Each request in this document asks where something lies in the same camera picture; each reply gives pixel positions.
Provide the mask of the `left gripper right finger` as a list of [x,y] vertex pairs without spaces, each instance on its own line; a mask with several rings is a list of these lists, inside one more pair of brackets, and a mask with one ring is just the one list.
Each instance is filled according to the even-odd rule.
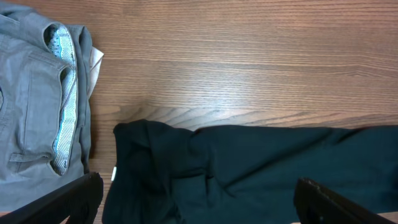
[[309,178],[297,181],[294,206],[301,224],[394,224]]

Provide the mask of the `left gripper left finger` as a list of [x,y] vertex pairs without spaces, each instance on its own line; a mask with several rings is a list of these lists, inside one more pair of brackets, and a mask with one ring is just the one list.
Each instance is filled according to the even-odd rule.
[[84,176],[1,217],[7,224],[92,224],[103,199],[103,179],[97,172]]

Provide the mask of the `black t-shirt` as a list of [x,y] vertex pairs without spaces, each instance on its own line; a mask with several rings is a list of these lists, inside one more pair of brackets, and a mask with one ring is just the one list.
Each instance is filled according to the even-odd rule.
[[103,223],[293,223],[308,177],[375,213],[397,210],[397,127],[114,128]]

